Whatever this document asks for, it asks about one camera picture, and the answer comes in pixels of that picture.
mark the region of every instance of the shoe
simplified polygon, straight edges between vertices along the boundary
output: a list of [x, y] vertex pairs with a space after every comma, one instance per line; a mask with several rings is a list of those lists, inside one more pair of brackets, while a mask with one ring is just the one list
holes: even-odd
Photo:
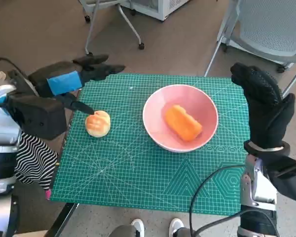
[[169, 237], [173, 237], [173, 234], [180, 228], [183, 228], [184, 224], [179, 218], [174, 218], [169, 226]]
[[136, 230], [140, 233], [140, 237], [145, 236], [145, 227], [144, 227], [144, 223], [141, 219], [133, 220], [131, 225], [134, 226], [136, 228]]

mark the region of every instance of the chair wheel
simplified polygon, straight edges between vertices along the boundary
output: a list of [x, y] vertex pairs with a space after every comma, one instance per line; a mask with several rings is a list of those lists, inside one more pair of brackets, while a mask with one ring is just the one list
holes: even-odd
[[140, 50], [143, 50], [143, 49], [145, 48], [144, 43], [140, 43], [140, 44], [138, 45], [138, 48], [139, 48]]
[[90, 23], [91, 18], [89, 16], [84, 16], [85, 22], [86, 23]]
[[130, 10], [130, 14], [131, 14], [132, 16], [135, 16], [136, 13], [137, 13], [137, 11], [136, 11], [135, 9], [131, 9], [131, 10]]
[[221, 47], [222, 47], [223, 52], [224, 53], [227, 53], [227, 51], [228, 51], [228, 45], [225, 44], [225, 43], [221, 43]]
[[278, 67], [277, 67], [277, 69], [276, 69], [276, 72], [277, 73], [283, 73], [283, 72], [285, 72], [286, 71], [286, 67], [285, 66], [283, 66], [283, 65], [279, 65]]

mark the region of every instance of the black and white striped cloth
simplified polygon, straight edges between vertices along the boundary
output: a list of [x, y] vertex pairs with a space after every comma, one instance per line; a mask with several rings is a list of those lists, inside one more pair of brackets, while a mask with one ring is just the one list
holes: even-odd
[[42, 140], [22, 132], [14, 169], [16, 178], [23, 184], [37, 182], [48, 191], [57, 156]]

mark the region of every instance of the grid lines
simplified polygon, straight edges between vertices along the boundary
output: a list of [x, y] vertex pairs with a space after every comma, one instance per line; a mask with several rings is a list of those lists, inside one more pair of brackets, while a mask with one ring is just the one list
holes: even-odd
[[[217, 106], [219, 125], [211, 141], [176, 154], [146, 133], [146, 100], [161, 87], [188, 84], [207, 93]], [[187, 212], [191, 195], [219, 167], [242, 164], [249, 139], [248, 110], [241, 87], [229, 78], [118, 74], [91, 81], [79, 100], [111, 116], [111, 130], [93, 138], [86, 115], [75, 112], [55, 178], [51, 200]], [[241, 168], [217, 174], [198, 197], [195, 213], [230, 215], [239, 211]]]

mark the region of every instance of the bowl rim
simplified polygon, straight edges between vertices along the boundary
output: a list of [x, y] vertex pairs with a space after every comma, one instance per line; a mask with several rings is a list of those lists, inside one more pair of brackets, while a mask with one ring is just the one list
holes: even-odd
[[[148, 103], [149, 100], [153, 97], [153, 95], [156, 94], [157, 92], [159, 92], [160, 90], [162, 90], [162, 89], [164, 89], [164, 88], [166, 88], [166, 87], [174, 87], [174, 86], [186, 86], [186, 87], [191, 87], [191, 88], [193, 88], [193, 89], [198, 90], [199, 92], [203, 93], [207, 98], [209, 98], [209, 100], [212, 102], [212, 104], [214, 105], [214, 108], [215, 108], [215, 112], [216, 112], [216, 121], [217, 121], [217, 122], [216, 122], [215, 129], [214, 129], [213, 134], [212, 134], [212, 135], [211, 135], [211, 136], [210, 136], [205, 142], [203, 142], [201, 145], [199, 145], [199, 146], [197, 146], [197, 147], [195, 147], [195, 148], [193, 148], [193, 149], [175, 149], [175, 148], [170, 148], [170, 147], [168, 147], [168, 146], [162, 144], [161, 142], [157, 142], [157, 141], [152, 137], [151, 133], [147, 130], [147, 126], [146, 126], [146, 123], [145, 123], [145, 111], [146, 111], [147, 103]], [[182, 153], [182, 152], [191, 152], [191, 151], [194, 151], [194, 150], [196, 150], [196, 149], [199, 149], [199, 148], [201, 148], [202, 146], [204, 146], [205, 144], [207, 144], [207, 143], [213, 138], [213, 136], [214, 136], [215, 133], [216, 133], [216, 130], [217, 130], [217, 127], [218, 127], [218, 122], [219, 122], [218, 119], [219, 119], [219, 116], [218, 116], [218, 110], [217, 110], [217, 107], [216, 107], [214, 101], [212, 100], [212, 98], [209, 97], [209, 95], [207, 95], [207, 94], [206, 94], [204, 91], [202, 91], [201, 89], [199, 89], [199, 88], [197, 88], [197, 87], [195, 87], [195, 86], [192, 86], [192, 85], [186, 85], [186, 84], [167, 85], [167, 86], [164, 86], [164, 87], [162, 87], [162, 88], [159, 88], [158, 90], [156, 90], [153, 94], [151, 94], [151, 95], [149, 96], [149, 98], [146, 100], [145, 105], [144, 105], [144, 108], [143, 108], [143, 123], [144, 123], [145, 130], [146, 130], [146, 132], [148, 133], [148, 135], [150, 136], [150, 138], [152, 138], [152, 140], [153, 140], [156, 144], [158, 144], [159, 146], [161, 146], [162, 148], [164, 148], [164, 149], [166, 149], [166, 150], [168, 150], [168, 151], [173, 151], [173, 152], [178, 152], [178, 153]]]

